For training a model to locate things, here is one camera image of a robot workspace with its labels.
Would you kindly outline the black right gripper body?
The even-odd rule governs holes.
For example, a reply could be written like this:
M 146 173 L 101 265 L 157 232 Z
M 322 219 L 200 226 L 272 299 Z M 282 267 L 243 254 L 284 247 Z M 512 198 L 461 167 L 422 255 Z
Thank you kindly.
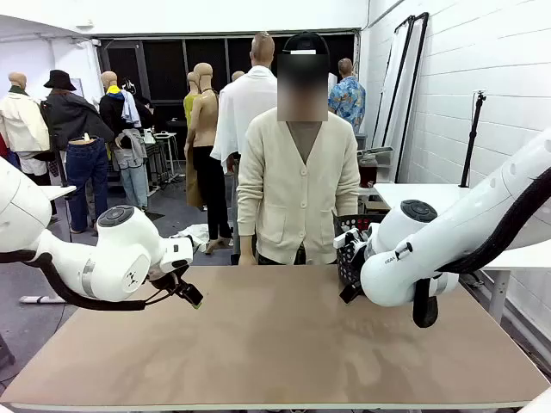
M 372 253 L 370 241 L 352 240 L 342 248 L 342 283 L 359 285 L 363 264 Z

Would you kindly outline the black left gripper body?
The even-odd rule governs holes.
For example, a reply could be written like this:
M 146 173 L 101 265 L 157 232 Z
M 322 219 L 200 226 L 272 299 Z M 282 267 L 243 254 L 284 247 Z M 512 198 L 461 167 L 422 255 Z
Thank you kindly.
M 159 268 L 153 268 L 148 273 L 148 281 L 160 292 L 165 291 L 169 296 L 176 295 L 183 298 L 187 289 L 183 275 L 188 269 L 188 264 L 175 268 L 169 273 L 164 273 Z

